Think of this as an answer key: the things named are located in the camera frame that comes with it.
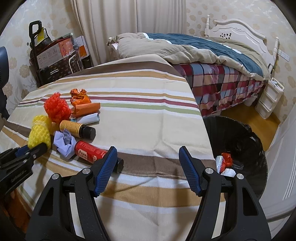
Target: bottle label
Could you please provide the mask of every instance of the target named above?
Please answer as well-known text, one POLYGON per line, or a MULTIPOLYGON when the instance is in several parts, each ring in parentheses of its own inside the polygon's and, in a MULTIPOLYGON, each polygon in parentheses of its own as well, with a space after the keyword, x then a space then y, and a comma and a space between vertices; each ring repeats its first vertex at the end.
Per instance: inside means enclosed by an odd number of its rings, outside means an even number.
POLYGON ((82 159, 94 163, 98 159, 102 159, 107 153, 106 150, 95 147, 87 142, 79 141, 75 145, 75 154, 82 159))
POLYGON ((75 136, 75 137, 80 137, 79 136, 79 129, 83 124, 79 124, 76 122, 72 122, 69 120, 62 120, 60 125, 59 125, 59 130, 61 132, 64 131, 64 129, 67 129, 71 135, 75 136))

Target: red label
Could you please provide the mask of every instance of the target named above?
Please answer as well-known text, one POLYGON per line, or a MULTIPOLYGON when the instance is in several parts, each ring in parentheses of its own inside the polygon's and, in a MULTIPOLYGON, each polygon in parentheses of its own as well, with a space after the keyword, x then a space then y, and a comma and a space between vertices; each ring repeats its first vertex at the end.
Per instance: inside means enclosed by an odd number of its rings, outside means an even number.
POLYGON ((94 163, 98 159, 102 159, 107 153, 106 150, 95 147, 87 142, 79 141, 75 145, 75 154, 84 160, 94 163))

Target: bed post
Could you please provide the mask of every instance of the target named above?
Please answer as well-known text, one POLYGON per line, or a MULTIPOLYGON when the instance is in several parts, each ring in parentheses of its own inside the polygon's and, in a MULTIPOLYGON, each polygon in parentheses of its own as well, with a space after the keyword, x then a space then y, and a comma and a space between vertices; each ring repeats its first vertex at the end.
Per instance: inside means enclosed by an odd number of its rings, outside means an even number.
POLYGON ((268 68, 268 70, 269 70, 270 73, 271 73, 271 71, 272 71, 272 69, 274 68, 274 65, 275 65, 276 56, 277 56, 277 52, 278 52, 278 47, 279 47, 279 38, 276 37, 276 42, 274 44, 274 50, 272 52, 272 56, 274 58, 274 63, 273 64, 270 64, 269 65, 269 68, 268 68))
POLYGON ((207 23, 205 25, 205 36, 209 36, 209 30, 210 30, 210 16, 207 16, 207 23))

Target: wallpaper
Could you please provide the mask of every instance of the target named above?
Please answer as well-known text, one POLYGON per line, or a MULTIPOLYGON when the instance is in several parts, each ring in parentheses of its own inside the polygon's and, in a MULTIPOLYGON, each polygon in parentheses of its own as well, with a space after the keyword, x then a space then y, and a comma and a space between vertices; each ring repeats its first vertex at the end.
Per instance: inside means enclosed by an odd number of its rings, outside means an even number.
POLYGON ((210 15, 210 28, 214 19, 238 18, 256 31, 266 36, 270 53, 279 37, 279 49, 290 56, 286 61, 278 56, 275 77, 285 87, 284 95, 274 113, 284 121, 296 103, 296 34, 278 7, 270 0, 187 0, 187 34, 205 35, 207 15, 210 15))
POLYGON ((26 0, 19 7, 0 36, 0 46, 6 47, 9 59, 9 81, 3 92, 8 97, 6 108, 10 114, 37 88, 29 62, 29 23, 35 20, 42 22, 52 40, 70 32, 75 37, 81 35, 70 0, 26 0))

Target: plaid bed sheet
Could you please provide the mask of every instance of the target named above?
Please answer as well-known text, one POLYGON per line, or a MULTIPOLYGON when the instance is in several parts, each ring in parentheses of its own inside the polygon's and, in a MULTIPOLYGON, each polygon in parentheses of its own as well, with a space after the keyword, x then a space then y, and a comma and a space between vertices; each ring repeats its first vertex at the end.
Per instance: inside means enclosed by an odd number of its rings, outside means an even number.
POLYGON ((187 80, 203 117, 242 103, 264 86, 225 65, 194 62, 173 67, 187 80))

